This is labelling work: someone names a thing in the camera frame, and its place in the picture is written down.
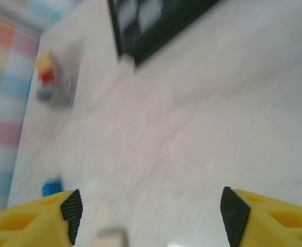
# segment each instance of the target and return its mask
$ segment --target black rubber pad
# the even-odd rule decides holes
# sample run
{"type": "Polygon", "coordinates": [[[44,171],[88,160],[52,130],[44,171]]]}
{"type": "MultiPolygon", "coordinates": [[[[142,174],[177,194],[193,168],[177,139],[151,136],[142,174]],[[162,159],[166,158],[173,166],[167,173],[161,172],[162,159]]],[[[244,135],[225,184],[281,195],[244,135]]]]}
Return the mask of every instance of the black rubber pad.
{"type": "Polygon", "coordinates": [[[69,223],[68,235],[72,245],[74,245],[83,211],[80,191],[76,189],[65,202],[60,205],[60,208],[62,209],[64,220],[67,220],[69,223]]]}
{"type": "Polygon", "coordinates": [[[230,187],[225,187],[221,213],[229,244],[231,247],[238,247],[247,225],[250,207],[230,187]]]}

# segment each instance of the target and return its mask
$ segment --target striped rug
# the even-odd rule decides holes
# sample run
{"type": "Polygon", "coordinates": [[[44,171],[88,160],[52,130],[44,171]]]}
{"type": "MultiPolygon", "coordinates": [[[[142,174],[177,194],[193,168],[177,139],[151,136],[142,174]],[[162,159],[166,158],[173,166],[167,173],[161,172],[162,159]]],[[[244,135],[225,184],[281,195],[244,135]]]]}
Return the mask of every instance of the striped rug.
{"type": "Polygon", "coordinates": [[[0,21],[0,210],[7,204],[39,37],[0,21]]]}
{"type": "Polygon", "coordinates": [[[84,0],[0,0],[0,15],[41,32],[84,0]]]}

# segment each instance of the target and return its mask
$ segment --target white block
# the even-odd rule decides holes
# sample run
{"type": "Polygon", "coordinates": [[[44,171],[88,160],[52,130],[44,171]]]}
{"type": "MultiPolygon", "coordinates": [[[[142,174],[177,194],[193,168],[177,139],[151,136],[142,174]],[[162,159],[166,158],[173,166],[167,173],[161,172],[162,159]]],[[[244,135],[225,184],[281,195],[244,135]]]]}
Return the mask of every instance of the white block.
{"type": "Polygon", "coordinates": [[[126,247],[126,236],[124,233],[112,233],[105,236],[97,236],[93,247],[126,247]]]}

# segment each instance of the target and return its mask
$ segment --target floor surface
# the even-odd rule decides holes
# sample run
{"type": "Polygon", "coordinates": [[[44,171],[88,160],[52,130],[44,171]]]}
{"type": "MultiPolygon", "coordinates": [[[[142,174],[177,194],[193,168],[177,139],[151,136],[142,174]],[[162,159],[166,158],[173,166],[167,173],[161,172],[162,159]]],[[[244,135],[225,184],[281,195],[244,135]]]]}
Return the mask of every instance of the floor surface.
{"type": "Polygon", "coordinates": [[[138,70],[117,63],[105,0],[44,34],[83,44],[72,111],[29,96],[9,206],[48,178],[80,188],[76,246],[105,227],[131,247],[228,246],[224,186],[302,205],[302,0],[226,0],[138,70]]]}

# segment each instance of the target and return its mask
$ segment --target blue block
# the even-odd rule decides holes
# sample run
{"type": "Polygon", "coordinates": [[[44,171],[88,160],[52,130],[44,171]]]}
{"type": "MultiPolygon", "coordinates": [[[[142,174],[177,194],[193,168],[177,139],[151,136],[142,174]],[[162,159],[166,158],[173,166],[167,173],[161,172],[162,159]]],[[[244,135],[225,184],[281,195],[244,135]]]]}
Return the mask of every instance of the blue block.
{"type": "Polygon", "coordinates": [[[61,181],[47,182],[43,185],[42,194],[43,197],[53,195],[63,191],[63,186],[61,181]]]}

